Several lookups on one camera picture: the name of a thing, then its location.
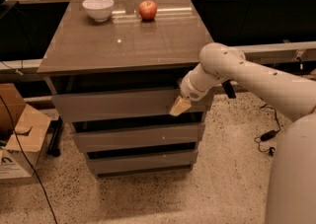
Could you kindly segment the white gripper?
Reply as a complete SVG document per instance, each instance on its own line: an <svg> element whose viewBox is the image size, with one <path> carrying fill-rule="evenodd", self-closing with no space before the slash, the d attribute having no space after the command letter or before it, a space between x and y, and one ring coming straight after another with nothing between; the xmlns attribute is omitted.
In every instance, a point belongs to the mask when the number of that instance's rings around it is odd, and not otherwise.
<svg viewBox="0 0 316 224"><path fill-rule="evenodd" d="M178 116L189 110L192 102L204 98L210 89L210 82L202 77L185 76L180 84L181 95L178 96L170 109L170 115Z"/></svg>

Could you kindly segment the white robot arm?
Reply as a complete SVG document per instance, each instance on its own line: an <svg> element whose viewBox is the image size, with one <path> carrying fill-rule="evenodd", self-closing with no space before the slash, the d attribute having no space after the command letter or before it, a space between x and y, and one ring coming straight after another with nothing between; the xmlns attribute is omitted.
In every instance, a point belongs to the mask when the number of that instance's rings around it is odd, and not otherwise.
<svg viewBox="0 0 316 224"><path fill-rule="evenodd" d="M250 62L242 51L212 42L182 79L170 114L187 111L226 80L236 81L292 121L275 151L265 224L316 224L316 82Z"/></svg>

